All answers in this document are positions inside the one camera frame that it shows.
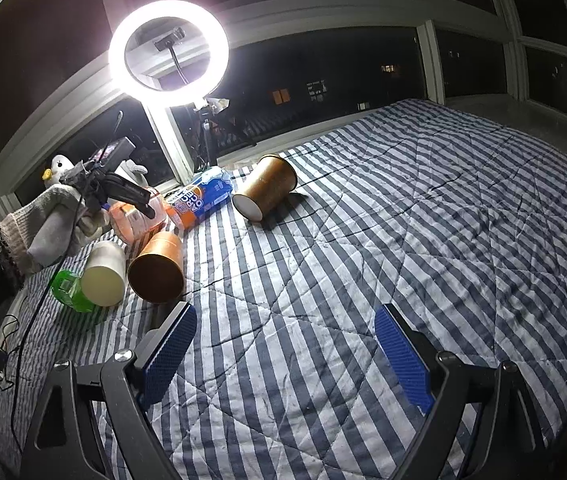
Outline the red instant noodle cup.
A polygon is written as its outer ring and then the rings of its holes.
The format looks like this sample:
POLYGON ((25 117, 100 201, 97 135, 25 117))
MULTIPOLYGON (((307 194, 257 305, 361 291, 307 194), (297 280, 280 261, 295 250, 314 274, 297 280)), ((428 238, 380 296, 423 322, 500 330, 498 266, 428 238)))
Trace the red instant noodle cup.
POLYGON ((115 202, 110 206, 110 223, 116 236, 127 245, 140 240, 158 226, 164 226, 168 215, 165 211, 163 196, 154 188, 149 188, 149 206, 154 211, 150 219, 135 206, 123 202, 115 202))

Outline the cream paper cup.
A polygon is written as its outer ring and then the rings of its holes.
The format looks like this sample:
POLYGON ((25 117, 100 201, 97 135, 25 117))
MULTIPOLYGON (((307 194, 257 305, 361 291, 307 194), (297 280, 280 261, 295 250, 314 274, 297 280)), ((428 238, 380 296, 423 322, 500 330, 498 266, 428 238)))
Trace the cream paper cup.
POLYGON ((112 307, 123 299, 125 287, 124 249, 108 240, 96 243, 81 276, 82 293, 98 307, 112 307))

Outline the near brown paper cup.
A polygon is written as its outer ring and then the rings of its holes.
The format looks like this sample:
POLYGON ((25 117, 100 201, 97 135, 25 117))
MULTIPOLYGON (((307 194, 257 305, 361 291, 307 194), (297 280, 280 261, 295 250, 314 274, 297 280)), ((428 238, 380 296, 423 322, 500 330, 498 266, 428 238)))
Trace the near brown paper cup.
POLYGON ((134 292, 153 304, 180 298, 185 288, 180 238, 169 231, 154 234, 131 262, 127 278, 134 292))

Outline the brown paper cup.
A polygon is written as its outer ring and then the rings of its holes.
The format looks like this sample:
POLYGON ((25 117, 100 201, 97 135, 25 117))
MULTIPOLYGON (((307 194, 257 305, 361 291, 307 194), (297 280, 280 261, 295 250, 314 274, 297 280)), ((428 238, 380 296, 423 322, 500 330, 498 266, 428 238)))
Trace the brown paper cup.
POLYGON ((131 262, 127 278, 134 292, 153 304, 180 298, 185 288, 180 238, 169 231, 154 234, 131 262))
POLYGON ((297 173, 290 162, 264 155, 233 194, 233 205, 244 218, 261 222, 296 187, 297 173))

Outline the green plastic cup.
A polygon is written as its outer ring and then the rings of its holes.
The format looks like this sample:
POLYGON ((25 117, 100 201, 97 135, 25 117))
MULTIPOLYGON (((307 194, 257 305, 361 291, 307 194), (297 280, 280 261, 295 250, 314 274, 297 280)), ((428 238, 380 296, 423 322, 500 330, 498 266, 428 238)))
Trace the green plastic cup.
POLYGON ((81 279, 69 270, 59 271, 52 281, 52 296, 76 312, 90 313, 95 305, 83 294, 81 279))

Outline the far brown paper cup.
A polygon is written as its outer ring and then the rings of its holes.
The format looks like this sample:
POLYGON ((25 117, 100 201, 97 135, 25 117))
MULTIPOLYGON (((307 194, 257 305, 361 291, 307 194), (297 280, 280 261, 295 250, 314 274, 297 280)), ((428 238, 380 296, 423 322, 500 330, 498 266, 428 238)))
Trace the far brown paper cup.
POLYGON ((233 205, 244 218, 261 222, 296 187, 297 173, 290 162, 264 155, 233 194, 233 205))

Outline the small plush penguin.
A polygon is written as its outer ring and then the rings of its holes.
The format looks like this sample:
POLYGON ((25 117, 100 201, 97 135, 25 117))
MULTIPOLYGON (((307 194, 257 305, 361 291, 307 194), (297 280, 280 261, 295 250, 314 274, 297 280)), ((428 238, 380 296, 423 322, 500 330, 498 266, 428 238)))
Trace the small plush penguin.
POLYGON ((67 156, 58 154, 52 158, 50 166, 45 169, 42 175, 42 181, 45 188, 50 188, 52 185, 58 184, 64 174, 74 167, 74 163, 67 158, 67 156))

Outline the black light tripod stand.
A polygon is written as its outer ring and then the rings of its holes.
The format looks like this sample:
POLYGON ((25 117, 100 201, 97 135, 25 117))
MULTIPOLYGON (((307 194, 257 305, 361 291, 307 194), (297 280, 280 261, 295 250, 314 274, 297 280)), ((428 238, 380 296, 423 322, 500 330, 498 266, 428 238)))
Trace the black light tripod stand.
POLYGON ((218 164, 218 141, 215 138, 215 131, 233 134, 249 146, 256 146, 256 141, 244 132, 242 122, 235 124, 225 113, 229 105, 229 99, 205 98, 199 103, 186 106, 194 133, 195 172, 201 172, 218 164))

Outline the phone clip holder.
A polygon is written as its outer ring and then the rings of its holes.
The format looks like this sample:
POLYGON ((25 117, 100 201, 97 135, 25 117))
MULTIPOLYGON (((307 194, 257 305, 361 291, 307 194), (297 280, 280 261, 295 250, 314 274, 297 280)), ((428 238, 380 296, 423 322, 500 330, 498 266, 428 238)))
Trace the phone clip holder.
POLYGON ((176 27, 172 29, 167 35, 157 40, 154 43, 154 47, 161 52, 168 50, 170 52, 173 65, 175 66, 176 73, 180 76, 180 80, 186 86, 189 80, 186 77, 182 66, 180 66, 180 61, 178 61, 177 54, 175 52, 175 46, 180 43, 185 38, 184 30, 181 27, 176 27))

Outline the striped blue white quilt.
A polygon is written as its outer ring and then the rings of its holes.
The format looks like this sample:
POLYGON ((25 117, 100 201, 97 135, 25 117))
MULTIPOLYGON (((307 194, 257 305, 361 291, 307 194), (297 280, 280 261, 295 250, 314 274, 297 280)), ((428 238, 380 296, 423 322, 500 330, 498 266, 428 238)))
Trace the striped blue white quilt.
POLYGON ((285 153, 297 189, 184 238, 198 330, 149 411, 186 479, 383 479, 423 418, 373 333, 381 304, 463 362, 518 365, 567 478, 567 155, 407 100, 285 153))

